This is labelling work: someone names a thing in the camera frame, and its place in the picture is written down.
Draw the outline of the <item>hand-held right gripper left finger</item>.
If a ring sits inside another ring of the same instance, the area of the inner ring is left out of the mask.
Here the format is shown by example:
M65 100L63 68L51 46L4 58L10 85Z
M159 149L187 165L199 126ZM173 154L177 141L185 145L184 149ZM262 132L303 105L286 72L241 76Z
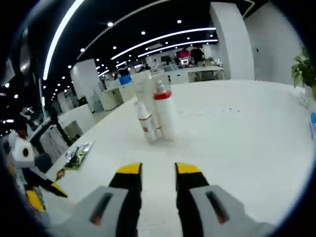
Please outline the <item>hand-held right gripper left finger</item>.
M53 237L136 237L142 207L142 163L120 167L75 205L73 214L50 229Z

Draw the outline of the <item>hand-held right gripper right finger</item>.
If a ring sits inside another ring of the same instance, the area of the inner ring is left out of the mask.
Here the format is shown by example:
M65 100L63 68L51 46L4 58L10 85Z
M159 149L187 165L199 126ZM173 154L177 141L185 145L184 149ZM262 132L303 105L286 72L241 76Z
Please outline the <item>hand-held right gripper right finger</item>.
M246 214L244 204L210 185L194 165L175 163L176 207L185 237L270 237L275 226Z

